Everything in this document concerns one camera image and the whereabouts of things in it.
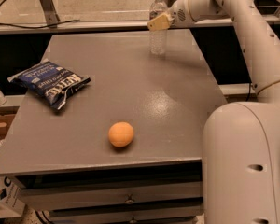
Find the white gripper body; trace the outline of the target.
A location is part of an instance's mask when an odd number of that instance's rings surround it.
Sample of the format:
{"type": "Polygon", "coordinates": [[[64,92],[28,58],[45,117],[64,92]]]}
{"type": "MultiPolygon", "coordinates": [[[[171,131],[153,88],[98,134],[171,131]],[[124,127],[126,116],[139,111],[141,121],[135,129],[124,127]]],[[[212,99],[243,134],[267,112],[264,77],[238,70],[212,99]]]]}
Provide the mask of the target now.
{"type": "Polygon", "coordinates": [[[172,18],[172,26],[177,28],[188,28],[193,24],[189,13],[188,0],[176,0],[169,8],[172,18]]]}

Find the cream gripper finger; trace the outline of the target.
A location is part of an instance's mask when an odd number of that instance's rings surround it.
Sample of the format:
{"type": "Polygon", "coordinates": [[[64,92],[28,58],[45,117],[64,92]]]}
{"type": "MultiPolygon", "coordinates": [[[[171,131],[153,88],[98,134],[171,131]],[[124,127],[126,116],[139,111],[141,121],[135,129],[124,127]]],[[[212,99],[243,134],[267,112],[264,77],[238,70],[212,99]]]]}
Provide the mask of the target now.
{"type": "Polygon", "coordinates": [[[168,14],[167,12],[164,12],[160,15],[158,15],[156,18],[150,20],[147,23],[147,27],[150,31],[160,31],[160,30],[167,30],[171,27],[173,22],[173,17],[168,14]]]}

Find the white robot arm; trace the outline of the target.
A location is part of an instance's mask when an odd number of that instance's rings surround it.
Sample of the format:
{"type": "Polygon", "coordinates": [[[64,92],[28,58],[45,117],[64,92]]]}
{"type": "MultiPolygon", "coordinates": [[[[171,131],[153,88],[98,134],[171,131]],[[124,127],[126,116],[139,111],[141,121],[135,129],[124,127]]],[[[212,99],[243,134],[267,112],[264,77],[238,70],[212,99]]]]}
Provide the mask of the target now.
{"type": "Polygon", "coordinates": [[[205,224],[280,224],[280,39],[254,0],[177,0],[151,31],[231,19],[255,102],[223,105],[203,130],[205,224]]]}

